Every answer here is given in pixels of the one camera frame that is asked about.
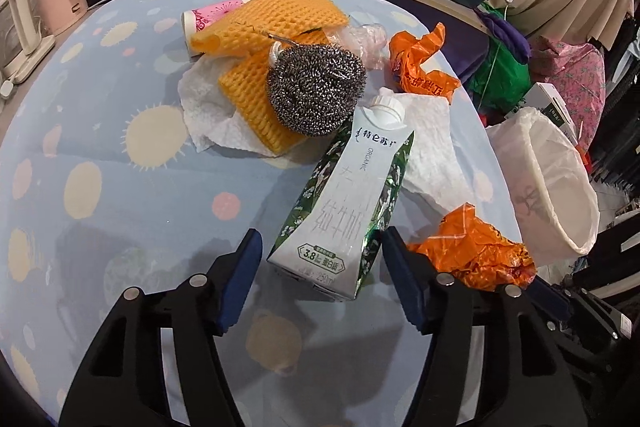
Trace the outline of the orange plastic bag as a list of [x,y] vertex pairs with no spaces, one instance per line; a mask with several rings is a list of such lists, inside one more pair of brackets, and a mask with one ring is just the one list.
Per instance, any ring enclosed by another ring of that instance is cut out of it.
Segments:
[[526,288],[537,272],[525,245],[477,217],[468,202],[447,213],[435,235],[410,244],[408,251],[427,257],[438,272],[450,273],[478,291],[508,284]]
[[442,49],[446,40],[446,27],[437,23],[435,28],[416,38],[408,31],[399,31],[390,38],[390,69],[402,92],[446,98],[452,102],[454,91],[461,82],[438,67],[425,70],[423,65]]

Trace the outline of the white green milk carton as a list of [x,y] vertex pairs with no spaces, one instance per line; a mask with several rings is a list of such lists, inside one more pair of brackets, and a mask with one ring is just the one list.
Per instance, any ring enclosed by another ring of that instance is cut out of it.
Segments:
[[298,196],[268,262],[352,300],[390,224],[414,140],[405,107],[386,88],[336,132]]

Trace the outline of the steel wool scrubber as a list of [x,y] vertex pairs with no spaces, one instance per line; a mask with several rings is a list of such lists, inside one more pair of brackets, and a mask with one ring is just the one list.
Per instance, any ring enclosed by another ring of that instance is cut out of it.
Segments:
[[268,100],[288,130],[318,138],[352,117],[367,69],[361,58],[334,44],[298,44],[277,55],[267,75]]

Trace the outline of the clear plastic bag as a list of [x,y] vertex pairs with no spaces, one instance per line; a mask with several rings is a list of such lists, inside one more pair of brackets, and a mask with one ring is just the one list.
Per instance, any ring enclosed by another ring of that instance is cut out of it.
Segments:
[[329,42],[358,56],[366,69],[383,69],[388,65],[388,37],[378,23],[347,25],[326,29]]

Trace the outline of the orange foam fruit net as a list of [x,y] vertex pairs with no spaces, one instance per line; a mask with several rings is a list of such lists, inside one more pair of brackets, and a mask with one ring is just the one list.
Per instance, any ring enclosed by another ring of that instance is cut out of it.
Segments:
[[243,57],[269,46],[268,35],[293,40],[347,23],[347,15],[331,0],[250,0],[198,31],[190,43],[196,53]]

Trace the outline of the trash bin white liner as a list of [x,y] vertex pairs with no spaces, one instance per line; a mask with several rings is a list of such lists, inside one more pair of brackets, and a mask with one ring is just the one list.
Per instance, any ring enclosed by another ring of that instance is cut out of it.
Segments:
[[596,191],[578,150],[533,107],[486,129],[536,265],[589,254],[599,233]]

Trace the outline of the blue patterned tablecloth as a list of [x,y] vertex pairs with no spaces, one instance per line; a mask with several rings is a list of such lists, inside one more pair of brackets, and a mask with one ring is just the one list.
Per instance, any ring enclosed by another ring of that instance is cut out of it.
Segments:
[[[181,14],[222,0],[113,0],[86,18],[6,109],[1,145],[1,350],[51,417],[122,291],[176,287],[271,244],[323,152],[200,152],[178,83]],[[377,261],[337,303],[262,265],[217,350],[249,426],[398,426],[430,340]]]

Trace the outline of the white green cardboard box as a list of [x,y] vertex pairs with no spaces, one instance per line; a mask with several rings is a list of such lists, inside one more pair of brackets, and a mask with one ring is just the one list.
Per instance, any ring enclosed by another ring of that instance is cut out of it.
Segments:
[[566,135],[570,142],[574,145],[578,143],[574,120],[570,117],[562,96],[552,83],[535,82],[518,106],[538,109]]

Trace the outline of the green plastic bag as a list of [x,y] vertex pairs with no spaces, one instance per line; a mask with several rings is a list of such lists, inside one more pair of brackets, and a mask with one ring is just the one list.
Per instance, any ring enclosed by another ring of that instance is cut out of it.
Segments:
[[466,83],[476,107],[506,114],[532,87],[528,67],[520,64],[499,40],[490,37],[485,60]]

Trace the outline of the pink floral cloth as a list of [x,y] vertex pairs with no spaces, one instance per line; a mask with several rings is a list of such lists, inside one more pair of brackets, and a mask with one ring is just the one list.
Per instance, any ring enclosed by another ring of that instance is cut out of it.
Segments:
[[588,150],[605,104],[602,54],[590,43],[568,44],[546,37],[533,39],[530,47],[530,77],[536,82],[553,84],[574,122],[579,147]]

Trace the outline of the purple cloth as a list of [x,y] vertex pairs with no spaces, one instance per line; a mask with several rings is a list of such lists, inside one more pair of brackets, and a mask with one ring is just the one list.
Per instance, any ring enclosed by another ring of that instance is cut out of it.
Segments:
[[532,56],[532,48],[528,40],[500,12],[476,10],[476,14],[491,35],[511,53],[515,61],[522,65],[528,64]]

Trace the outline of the pink white paper cup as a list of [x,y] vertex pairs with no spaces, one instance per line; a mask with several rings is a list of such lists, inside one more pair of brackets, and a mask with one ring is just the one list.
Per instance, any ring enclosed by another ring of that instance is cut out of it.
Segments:
[[202,8],[184,11],[181,14],[181,26],[186,50],[189,52],[190,57],[198,56],[198,52],[194,51],[191,46],[193,35],[220,20],[228,13],[239,9],[240,6],[247,2],[250,2],[250,0],[224,0]]

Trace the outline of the white small appliance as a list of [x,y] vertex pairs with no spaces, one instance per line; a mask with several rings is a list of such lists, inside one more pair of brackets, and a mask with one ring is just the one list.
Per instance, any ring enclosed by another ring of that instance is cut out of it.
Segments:
[[54,48],[55,36],[43,35],[28,0],[1,0],[2,9],[6,6],[11,12],[20,52],[2,68],[2,75],[13,84],[22,84]]

